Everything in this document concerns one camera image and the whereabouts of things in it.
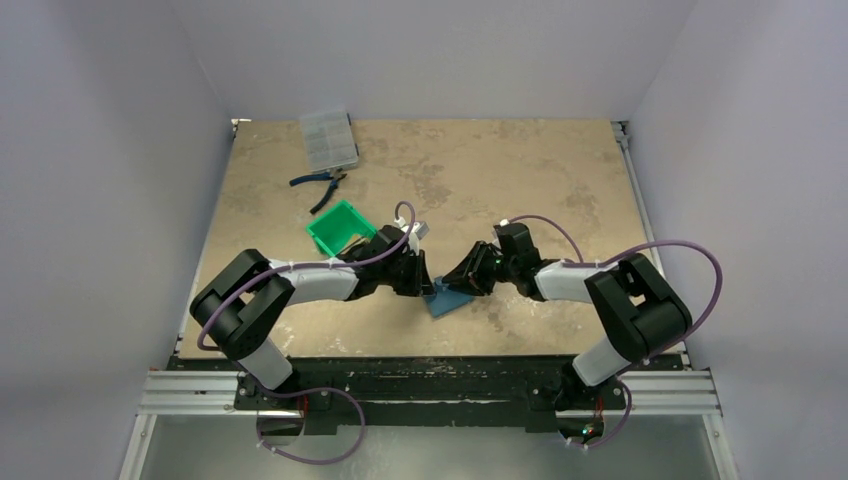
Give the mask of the blue card holder wallet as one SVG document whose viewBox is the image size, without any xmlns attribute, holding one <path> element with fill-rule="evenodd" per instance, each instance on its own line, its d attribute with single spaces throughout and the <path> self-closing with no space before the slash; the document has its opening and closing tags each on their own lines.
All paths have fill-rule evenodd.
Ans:
<svg viewBox="0 0 848 480">
<path fill-rule="evenodd" d="M 468 305 L 475 299 L 474 296 L 449 289 L 443 283 L 442 279 L 442 276 L 436 277 L 433 280 L 434 293 L 423 297 L 425 305 L 434 320 Z"/>
</svg>

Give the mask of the green plastic bin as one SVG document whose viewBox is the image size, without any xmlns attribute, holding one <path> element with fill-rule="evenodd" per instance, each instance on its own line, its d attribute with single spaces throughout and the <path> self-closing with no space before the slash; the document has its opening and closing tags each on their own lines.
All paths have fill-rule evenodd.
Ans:
<svg viewBox="0 0 848 480">
<path fill-rule="evenodd" d="M 371 239 L 377 228 L 350 202 L 341 200 L 320 213 L 305 231 L 320 253 L 332 257 L 353 240 Z"/>
</svg>

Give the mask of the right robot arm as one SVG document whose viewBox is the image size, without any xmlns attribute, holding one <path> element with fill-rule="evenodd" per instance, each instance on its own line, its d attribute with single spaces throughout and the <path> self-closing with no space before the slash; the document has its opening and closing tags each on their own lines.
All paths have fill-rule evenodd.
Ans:
<svg viewBox="0 0 848 480">
<path fill-rule="evenodd" d="M 536 301 L 592 305 L 604 335 L 565 369 L 561 392 L 573 406 L 588 405 L 602 383 L 676 342 L 693 325 L 688 307 L 641 253 L 609 266 L 577 267 L 543 258 L 523 223 L 498 225 L 494 232 L 495 241 L 476 242 L 442 282 L 470 296 L 488 296 L 496 284 L 510 283 Z"/>
</svg>

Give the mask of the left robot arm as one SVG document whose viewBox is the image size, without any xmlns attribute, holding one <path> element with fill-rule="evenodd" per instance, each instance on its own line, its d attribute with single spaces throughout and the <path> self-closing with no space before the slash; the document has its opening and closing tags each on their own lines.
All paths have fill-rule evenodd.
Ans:
<svg viewBox="0 0 848 480">
<path fill-rule="evenodd" d="M 201 336 L 260 384 L 272 408 L 297 399 L 294 368 L 270 333 L 285 307 L 314 301 L 354 301 L 382 286 L 398 296 L 424 297 L 435 289 L 420 239 L 422 222 L 401 219 L 373 238 L 320 262 L 274 263 L 256 249 L 239 253 L 189 306 Z"/>
</svg>

